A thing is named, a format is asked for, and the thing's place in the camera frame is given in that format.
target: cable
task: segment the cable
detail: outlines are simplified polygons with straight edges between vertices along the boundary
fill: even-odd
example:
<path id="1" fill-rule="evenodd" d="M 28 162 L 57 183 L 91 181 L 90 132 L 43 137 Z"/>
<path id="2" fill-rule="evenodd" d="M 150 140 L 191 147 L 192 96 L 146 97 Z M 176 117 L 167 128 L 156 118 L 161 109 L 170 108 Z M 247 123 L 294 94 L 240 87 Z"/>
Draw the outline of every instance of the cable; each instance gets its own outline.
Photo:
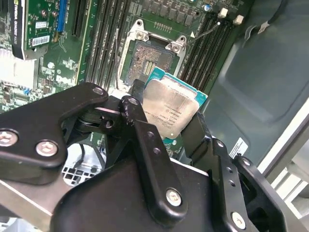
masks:
<path id="1" fill-rule="evenodd" d="M 83 144 L 79 144 L 79 146 L 81 146 L 81 150 L 82 150 L 82 156 L 81 158 L 74 164 L 74 169 L 76 169 L 77 167 L 81 166 L 83 161 L 84 161 L 84 158 L 85 158 L 85 147 Z"/>
<path id="2" fill-rule="evenodd" d="M 119 29 L 116 29 L 115 32 L 115 69 L 116 69 L 116 89 L 119 89 L 118 87 L 118 58 L 117 58 L 117 53 L 118 53 L 118 33 Z"/>
<path id="3" fill-rule="evenodd" d="M 268 28 L 271 24 L 273 24 L 279 18 L 279 16 L 284 12 L 287 4 L 288 4 L 288 0 L 281 0 L 278 9 L 268 21 L 262 23 L 259 26 L 257 25 L 249 26 L 244 33 L 245 41 L 244 41 L 243 47 L 252 35 L 262 33 L 263 31 L 265 31 L 266 28 Z"/>
<path id="4" fill-rule="evenodd" d="M 90 143 L 83 143 L 83 142 L 79 142 L 79 146 L 81 146 L 81 150 L 82 150 L 82 156 L 81 158 L 75 163 L 74 165 L 74 169 L 76 169 L 77 167 L 81 166 L 83 161 L 84 161 L 84 157 L 85 157 L 85 148 L 84 145 L 90 146 L 92 147 L 92 149 L 95 151 L 95 154 L 100 162 L 100 165 L 102 167 L 102 170 L 104 170 L 105 168 L 105 161 L 100 153 L 100 151 L 98 150 L 98 148 L 96 146 L 94 146 L 93 144 Z"/>
<path id="5" fill-rule="evenodd" d="M 285 10 L 287 4 L 288 4 L 288 0 L 282 0 L 281 1 L 280 6 L 278 7 L 278 9 L 274 13 L 274 15 L 270 18 L 270 20 L 268 20 L 268 24 L 272 24 L 273 22 L 275 22 L 279 18 L 279 16 Z"/>
<path id="6" fill-rule="evenodd" d="M 205 35 L 208 35 L 208 34 L 212 33 L 212 32 L 213 32 L 214 30 L 216 30 L 216 28 L 217 28 L 218 26 L 220 26 L 220 25 L 221 25 L 221 23 L 220 23 L 220 22 L 217 22 L 217 24 L 214 25 L 211 29 L 209 29 L 209 30 L 206 31 L 206 32 L 203 32 L 203 33 L 200 34 L 199 36 L 195 37 L 193 40 L 189 41 L 189 42 L 186 44 L 186 46 L 188 46 L 189 44 L 194 43 L 194 42 L 195 42 L 196 40 L 198 40 L 199 38 L 201 38 L 201 37 L 203 37 L 203 36 L 205 36 Z"/>

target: white label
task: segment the white label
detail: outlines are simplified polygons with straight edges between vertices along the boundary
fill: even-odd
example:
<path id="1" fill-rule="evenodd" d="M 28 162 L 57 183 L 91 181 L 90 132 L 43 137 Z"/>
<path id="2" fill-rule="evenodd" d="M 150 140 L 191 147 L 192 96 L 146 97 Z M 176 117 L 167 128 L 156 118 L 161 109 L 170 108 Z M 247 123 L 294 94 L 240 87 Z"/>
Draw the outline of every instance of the white label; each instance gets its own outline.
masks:
<path id="1" fill-rule="evenodd" d="M 32 40 L 32 46 L 37 46 L 37 45 L 41 45 L 41 44 L 46 44 L 49 42 L 49 35 L 46 35 L 46 36 L 42 36 L 42 37 L 39 37 L 39 38 L 34 38 Z"/>
<path id="2" fill-rule="evenodd" d="M 36 22 L 35 29 L 47 28 L 47 22 Z"/>
<path id="3" fill-rule="evenodd" d="M 234 158 L 237 154 L 243 156 L 243 154 L 248 149 L 248 145 L 242 138 L 239 138 L 233 147 L 232 151 L 230 152 L 229 156 Z"/>

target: ram slot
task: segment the ram slot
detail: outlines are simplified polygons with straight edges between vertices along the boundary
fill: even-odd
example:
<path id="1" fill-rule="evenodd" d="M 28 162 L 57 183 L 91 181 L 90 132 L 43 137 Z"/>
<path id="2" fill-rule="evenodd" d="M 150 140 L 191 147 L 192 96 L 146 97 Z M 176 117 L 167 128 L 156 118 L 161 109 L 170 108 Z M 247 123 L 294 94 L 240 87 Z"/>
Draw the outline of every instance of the ram slot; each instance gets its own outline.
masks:
<path id="1" fill-rule="evenodd" d="M 232 30 L 233 30 L 233 29 L 229 26 L 229 27 L 227 28 L 227 30 L 225 31 L 225 35 L 222 37 L 222 42 L 221 42 L 220 45 L 217 47 L 217 50 L 218 50 L 218 51 L 215 53 L 215 56 L 214 56 L 213 59 L 212 59 L 213 62 L 211 63 L 211 65 L 209 66 L 209 68 L 206 69 L 206 71 L 201 75 L 201 79 L 200 79 L 199 85 L 198 85 L 198 87 L 197 87 L 198 89 L 200 89 L 200 90 L 204 90 L 204 89 L 205 89 L 207 83 L 208 83 L 209 80 L 210 80 L 211 75 L 212 75 L 213 72 L 214 72 L 214 69 L 215 69 L 215 67 L 216 67 L 216 65 L 217 65 L 218 59 L 220 58 L 220 55 L 221 55 L 221 53 L 222 53 L 222 51 L 223 51 L 223 49 L 224 49 L 224 47 L 225 47 L 225 45 L 226 45 L 226 42 L 227 42 L 228 37 L 229 37 L 229 35 L 231 34 Z"/>
<path id="2" fill-rule="evenodd" d="M 95 69 L 93 74 L 95 83 L 99 86 L 102 86 L 103 82 L 101 72 L 104 65 L 103 61 L 105 60 L 105 56 L 107 55 L 107 45 L 109 42 L 109 37 L 111 36 L 112 21 L 114 18 L 117 2 L 117 0 L 109 0 L 105 11 L 103 28 L 99 41 L 99 50 L 96 57 Z"/>
<path id="3" fill-rule="evenodd" d="M 121 25 L 123 25 L 123 20 L 126 20 L 126 17 L 124 17 L 125 15 L 127 15 L 128 13 L 128 9 L 129 9 L 129 3 L 130 1 L 128 0 L 123 0 L 123 1 L 118 1 L 117 2 L 117 7 L 116 7 L 116 12 L 115 12 L 115 16 L 112 22 L 112 29 L 110 32 L 110 38 L 108 41 L 108 48 L 107 48 L 107 52 L 108 55 L 105 56 L 105 60 L 103 62 L 103 68 L 101 70 L 101 80 L 104 80 L 104 85 L 103 88 L 104 89 L 108 89 L 111 83 L 111 78 L 112 78 L 112 73 L 114 72 L 115 69 L 115 63 L 114 63 L 114 59 L 115 59 L 115 43 L 118 43 L 119 40 L 115 40 L 115 34 L 116 34 L 116 30 L 118 29 L 118 39 L 120 37 L 119 35 L 119 27 Z"/>
<path id="4" fill-rule="evenodd" d="M 220 34 L 221 28 L 218 28 L 216 31 L 213 33 L 207 35 L 205 38 L 207 40 L 206 45 L 204 46 L 204 50 L 201 51 L 198 63 L 196 64 L 195 71 L 190 75 L 188 79 L 188 83 L 192 85 L 193 87 L 196 87 L 196 80 L 198 75 L 200 74 L 201 69 L 203 68 L 203 65 L 205 63 L 205 60 L 207 60 L 208 56 L 210 55 L 211 49 L 213 46 L 215 46 L 214 41 L 216 41 L 216 38 Z"/>
<path id="5" fill-rule="evenodd" d="M 214 20 L 215 17 L 213 15 L 209 15 L 204 22 L 203 30 L 201 30 L 201 33 L 209 30 L 211 28 L 211 25 L 214 23 Z M 185 81 L 186 83 L 188 82 L 190 75 L 196 67 L 196 63 L 200 58 L 201 50 L 205 47 L 208 38 L 209 37 L 202 37 L 197 40 L 193 45 L 192 52 L 188 58 L 188 62 L 185 64 L 183 71 L 181 71 L 182 74 L 180 79 Z"/>
<path id="6" fill-rule="evenodd" d="M 211 35 L 212 40 L 210 43 L 210 46 L 208 47 L 207 51 L 204 53 L 204 56 L 200 60 L 200 67 L 199 73 L 197 73 L 194 76 L 194 79 L 192 81 L 192 85 L 194 85 L 196 88 L 198 87 L 198 84 L 201 81 L 201 75 L 205 73 L 206 69 L 209 68 L 210 63 L 212 62 L 212 58 L 215 55 L 215 52 L 217 50 L 217 47 L 219 46 L 220 41 L 223 38 L 224 32 L 226 31 L 225 26 L 219 27 L 216 32 Z"/>
<path id="7" fill-rule="evenodd" d="M 94 35 L 93 35 L 93 41 L 91 44 L 91 51 L 90 51 L 90 56 L 89 56 L 89 60 L 88 60 L 88 64 L 87 64 L 87 68 L 86 68 L 86 78 L 88 82 L 92 82 L 95 83 L 94 80 L 94 68 L 95 68 L 95 62 L 96 62 L 96 57 L 98 54 L 98 44 L 99 44 L 99 40 L 100 40 L 100 32 L 102 29 L 102 25 L 103 25 L 103 21 L 104 21 L 104 14 L 105 14 L 105 8 L 106 8 L 106 0 L 102 0 L 100 3 L 100 10 L 97 13 L 97 19 L 98 22 L 95 25 L 95 29 L 94 29 Z"/>

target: pcie slot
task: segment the pcie slot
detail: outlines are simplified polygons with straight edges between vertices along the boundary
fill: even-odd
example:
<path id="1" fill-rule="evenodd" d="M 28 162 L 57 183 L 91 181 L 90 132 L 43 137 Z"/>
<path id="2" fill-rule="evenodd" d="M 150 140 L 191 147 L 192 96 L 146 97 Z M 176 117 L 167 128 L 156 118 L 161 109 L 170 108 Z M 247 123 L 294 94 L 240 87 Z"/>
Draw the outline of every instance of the pcie slot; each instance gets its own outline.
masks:
<path id="1" fill-rule="evenodd" d="M 223 37 L 223 42 L 222 42 L 222 45 L 220 46 L 220 50 L 218 52 L 216 52 L 216 56 L 213 58 L 213 62 L 211 64 L 210 68 L 206 72 L 203 73 L 198 89 L 205 89 L 206 84 L 208 83 L 208 81 L 211 77 L 211 74 L 214 72 L 214 69 L 217 65 L 217 61 L 220 58 L 220 55 L 221 55 L 221 53 L 222 53 L 222 51 L 223 51 L 223 49 L 226 45 L 226 42 L 227 42 L 228 37 L 231 34 L 231 32 L 232 32 L 232 28 L 228 27 L 227 30 L 226 30 L 226 33 Z"/>
<path id="2" fill-rule="evenodd" d="M 119 26 L 123 25 L 125 23 L 126 17 L 124 15 L 127 15 L 129 10 L 129 2 L 128 0 L 123 1 L 117 1 L 117 7 L 115 12 L 115 17 L 112 22 L 112 28 L 110 32 L 110 37 L 108 40 L 108 55 L 105 56 L 105 60 L 103 62 L 104 66 L 101 70 L 100 79 L 104 80 L 104 89 L 108 89 L 111 83 L 111 78 L 113 74 L 113 70 L 115 70 L 115 43 L 119 44 L 119 31 L 118 31 L 118 40 L 115 40 L 115 34 L 116 30 Z"/>
<path id="3" fill-rule="evenodd" d="M 216 41 L 218 39 L 218 37 L 221 34 L 221 30 L 222 28 L 219 27 L 216 31 L 214 31 L 213 33 L 209 34 L 209 40 L 205 46 L 205 49 L 202 51 L 202 58 L 199 59 L 198 64 L 197 64 L 197 68 L 195 70 L 195 72 L 193 73 L 193 75 L 190 76 L 190 79 L 188 80 L 188 82 L 190 83 L 190 85 L 197 87 L 198 82 L 198 76 L 200 75 L 204 65 L 205 65 L 205 61 L 208 60 L 209 56 L 211 55 L 211 51 L 212 48 L 216 45 Z"/>
<path id="4" fill-rule="evenodd" d="M 95 69 L 93 73 L 93 77 L 95 81 L 94 83 L 96 83 L 99 86 L 102 85 L 102 81 L 103 81 L 101 79 L 101 72 L 102 72 L 102 67 L 103 67 L 103 61 L 106 56 L 106 47 L 107 47 L 107 42 L 109 41 L 109 37 L 110 37 L 112 20 L 115 14 L 116 3 L 117 3 L 117 0 L 108 1 L 108 5 L 106 7 L 105 17 L 103 21 L 103 28 L 102 28 L 101 35 L 100 35 L 99 49 L 98 49 L 98 54 L 97 54 L 96 62 L 95 62 Z"/>
<path id="5" fill-rule="evenodd" d="M 64 24 L 66 18 L 68 0 L 60 0 L 59 15 L 58 15 L 58 24 L 56 30 L 59 32 L 64 31 Z"/>
<path id="6" fill-rule="evenodd" d="M 72 29 L 73 36 L 80 37 L 82 34 L 86 7 L 87 7 L 87 0 L 77 0 L 75 19 Z"/>
<path id="7" fill-rule="evenodd" d="M 209 70 L 209 67 L 212 63 L 216 62 L 216 60 L 213 60 L 213 58 L 215 57 L 215 55 L 218 51 L 218 48 L 221 46 L 221 42 L 222 42 L 222 39 L 225 36 L 226 30 L 227 30 L 227 27 L 225 25 L 222 25 L 220 27 L 220 29 L 216 33 L 216 36 L 214 37 L 214 40 L 213 40 L 213 43 L 211 44 L 210 50 L 208 51 L 207 55 L 203 57 L 202 70 L 199 73 L 199 75 L 196 77 L 195 82 L 194 82 L 196 88 L 199 88 L 200 83 L 203 81 L 202 75 Z"/>
<path id="8" fill-rule="evenodd" d="M 94 39 L 91 44 L 90 57 L 89 57 L 88 65 L 86 68 L 87 81 L 92 82 L 92 83 L 95 83 L 93 71 L 95 67 L 96 55 L 98 53 L 98 44 L 100 41 L 100 32 L 101 32 L 101 28 L 102 28 L 103 21 L 104 21 L 105 8 L 106 8 L 106 0 L 102 0 L 100 4 L 100 10 L 98 11 L 97 17 L 96 17 L 98 19 L 98 22 L 95 25 L 95 29 L 94 29 L 95 33 L 93 37 Z"/>

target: bolt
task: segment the bolt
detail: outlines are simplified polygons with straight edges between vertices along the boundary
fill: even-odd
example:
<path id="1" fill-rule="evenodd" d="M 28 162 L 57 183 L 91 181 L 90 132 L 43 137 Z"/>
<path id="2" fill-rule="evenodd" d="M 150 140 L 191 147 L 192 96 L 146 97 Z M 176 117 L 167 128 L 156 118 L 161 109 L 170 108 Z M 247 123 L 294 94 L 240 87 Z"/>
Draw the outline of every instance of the bolt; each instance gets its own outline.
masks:
<path id="1" fill-rule="evenodd" d="M 224 147 L 224 144 L 223 144 L 220 140 L 217 140 L 217 144 L 218 144 L 220 147 Z"/>
<path id="2" fill-rule="evenodd" d="M 173 206 L 179 206 L 182 203 L 182 198 L 178 192 L 173 189 L 168 189 L 166 192 L 167 201 Z"/>
<path id="3" fill-rule="evenodd" d="M 95 87 L 92 91 L 94 91 L 95 93 L 99 94 L 99 95 L 103 95 L 103 90 L 99 87 Z"/>
<path id="4" fill-rule="evenodd" d="M 137 33 L 136 33 L 136 38 L 137 38 L 138 40 L 143 40 L 143 39 L 145 38 L 145 35 L 144 35 L 144 33 L 142 33 L 142 32 L 137 32 Z"/>
<path id="5" fill-rule="evenodd" d="M 245 220 L 242 218 L 242 216 L 239 213 L 233 212 L 232 213 L 232 220 L 238 228 L 240 228 L 242 230 L 244 230 L 246 228 Z"/>
<path id="6" fill-rule="evenodd" d="M 247 165 L 247 166 L 250 166 L 250 162 L 249 160 L 247 160 L 246 158 L 242 158 L 242 161 Z"/>
<path id="7" fill-rule="evenodd" d="M 137 100 L 135 100 L 134 98 L 129 98 L 128 100 L 129 100 L 129 102 L 131 102 L 131 103 L 134 104 L 134 105 L 138 105 L 138 104 L 139 104 L 139 103 L 137 102 Z"/>
<path id="8" fill-rule="evenodd" d="M 173 52 L 178 52 L 180 50 L 180 47 L 178 45 L 175 45 L 172 47 Z"/>
<path id="9" fill-rule="evenodd" d="M 54 142 L 42 141 L 36 145 L 35 150 L 39 155 L 49 157 L 57 153 L 58 147 Z"/>
<path id="10" fill-rule="evenodd" d="M 0 146 L 12 146 L 17 140 L 16 133 L 9 130 L 0 131 Z"/>

